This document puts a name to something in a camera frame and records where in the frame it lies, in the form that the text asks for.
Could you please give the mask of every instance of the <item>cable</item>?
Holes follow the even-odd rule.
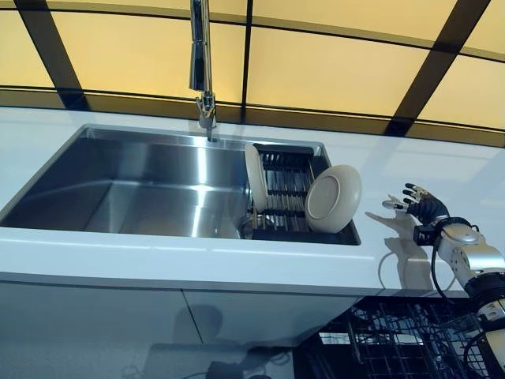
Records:
[[[470,348],[474,343],[477,342],[479,338],[481,338],[485,332],[480,332],[479,334],[475,335],[472,337],[470,341],[465,346],[465,350],[463,351],[463,362],[465,363],[465,366],[467,366],[469,369],[473,370],[473,367],[471,367],[468,363],[468,353],[470,352]]]
[[[432,270],[432,278],[433,278],[433,284],[435,284],[435,288],[437,290],[437,292],[439,293],[439,295],[446,301],[448,302],[449,304],[453,305],[453,306],[456,306],[457,304],[455,302],[453,302],[452,300],[450,300],[442,291],[442,289],[440,288],[439,286],[439,282],[438,280],[436,279],[436,274],[435,274],[435,259],[436,259],[436,252],[438,250],[438,244],[436,243],[435,245],[433,245],[433,252],[432,252],[432,263],[431,263],[431,270]]]

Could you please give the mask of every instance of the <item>faucet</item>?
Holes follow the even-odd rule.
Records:
[[[207,130],[207,139],[212,140],[215,128],[215,94],[212,91],[211,71],[211,34],[208,16],[208,0],[190,0],[191,2],[191,68],[189,87],[202,91],[196,98],[199,111],[198,124]]]

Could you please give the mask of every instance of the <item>window pane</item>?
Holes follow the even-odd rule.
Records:
[[[16,8],[16,4],[11,0],[0,0],[0,8]]]
[[[255,0],[253,15],[434,41],[455,0]]]
[[[86,9],[90,7],[106,8],[106,6],[135,6],[165,9],[179,9],[189,11],[189,0],[86,0],[79,2],[74,0],[48,0],[50,8],[56,9]],[[210,11],[213,13],[227,13],[245,15],[247,9],[246,0],[211,0]]]
[[[0,11],[0,84],[54,87],[16,10]]]
[[[419,118],[505,129],[505,65],[458,56]]]
[[[505,2],[491,0],[465,47],[505,54]]]
[[[427,50],[253,28],[248,103],[393,115]]]
[[[189,21],[95,13],[53,13],[85,89],[195,97],[189,89]],[[213,90],[241,100],[244,27],[211,24]]]

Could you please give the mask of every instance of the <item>black robotic glove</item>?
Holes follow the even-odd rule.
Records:
[[[403,193],[409,197],[401,201],[384,201],[388,209],[405,212],[422,222],[424,226],[449,217],[449,211],[442,201],[430,194],[426,189],[411,183],[406,183]]]

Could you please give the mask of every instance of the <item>robot finger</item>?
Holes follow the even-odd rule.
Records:
[[[401,201],[386,200],[382,202],[382,206],[387,209],[393,209],[398,212],[407,212],[409,205]]]

